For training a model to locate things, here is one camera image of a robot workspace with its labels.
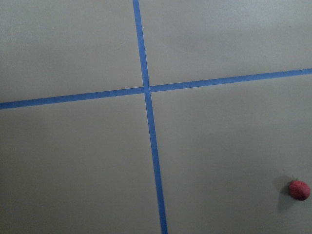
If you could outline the red strawberry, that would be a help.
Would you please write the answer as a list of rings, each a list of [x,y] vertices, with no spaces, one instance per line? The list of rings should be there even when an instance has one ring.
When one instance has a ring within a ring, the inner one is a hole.
[[[288,185],[288,193],[295,200],[305,201],[309,198],[311,189],[307,183],[296,179]]]

